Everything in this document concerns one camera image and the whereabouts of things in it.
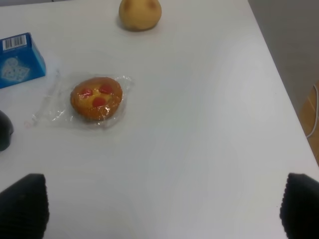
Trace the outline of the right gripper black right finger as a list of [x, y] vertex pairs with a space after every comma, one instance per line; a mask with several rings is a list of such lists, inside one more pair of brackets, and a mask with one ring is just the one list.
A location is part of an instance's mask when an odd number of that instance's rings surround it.
[[290, 173], [280, 208], [289, 239], [319, 237], [319, 183], [306, 174]]

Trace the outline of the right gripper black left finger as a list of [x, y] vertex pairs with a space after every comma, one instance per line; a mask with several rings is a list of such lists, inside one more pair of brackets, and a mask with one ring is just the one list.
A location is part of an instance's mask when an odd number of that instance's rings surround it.
[[0, 193], [2, 239], [42, 239], [49, 216], [43, 174], [30, 173]]

